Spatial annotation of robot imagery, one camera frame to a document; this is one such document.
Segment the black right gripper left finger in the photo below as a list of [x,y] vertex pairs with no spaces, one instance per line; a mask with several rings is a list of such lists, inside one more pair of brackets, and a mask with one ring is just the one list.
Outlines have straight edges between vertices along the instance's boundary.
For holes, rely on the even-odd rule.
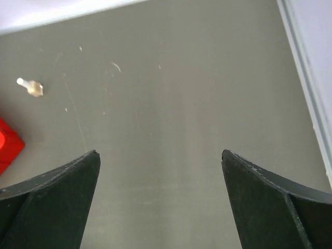
[[1,248],[80,248],[101,166],[89,151],[1,189]]

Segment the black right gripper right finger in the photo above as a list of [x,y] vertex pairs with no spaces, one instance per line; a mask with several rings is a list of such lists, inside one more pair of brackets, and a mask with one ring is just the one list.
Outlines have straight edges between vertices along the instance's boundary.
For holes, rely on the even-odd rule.
[[242,248],[331,248],[331,194],[224,150],[222,170]]

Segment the beige nail polish bottle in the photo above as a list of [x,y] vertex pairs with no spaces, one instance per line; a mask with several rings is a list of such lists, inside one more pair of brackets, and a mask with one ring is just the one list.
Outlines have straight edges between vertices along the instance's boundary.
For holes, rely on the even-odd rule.
[[40,97],[44,95],[44,88],[43,86],[36,82],[36,81],[27,81],[22,78],[17,79],[17,84],[24,87],[28,94],[34,96],[34,97]]

